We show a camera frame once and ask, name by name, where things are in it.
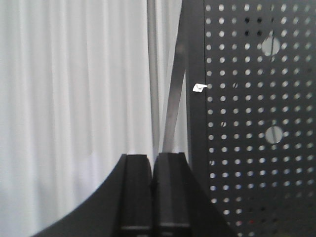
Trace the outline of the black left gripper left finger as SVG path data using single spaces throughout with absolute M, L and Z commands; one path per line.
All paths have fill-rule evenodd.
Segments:
M 152 172 L 146 155 L 128 155 L 120 219 L 121 237 L 152 234 Z

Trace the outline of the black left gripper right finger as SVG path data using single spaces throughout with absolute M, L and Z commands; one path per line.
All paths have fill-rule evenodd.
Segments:
M 155 237 L 189 237 L 191 226 L 180 172 L 180 154 L 160 153 L 152 179 Z

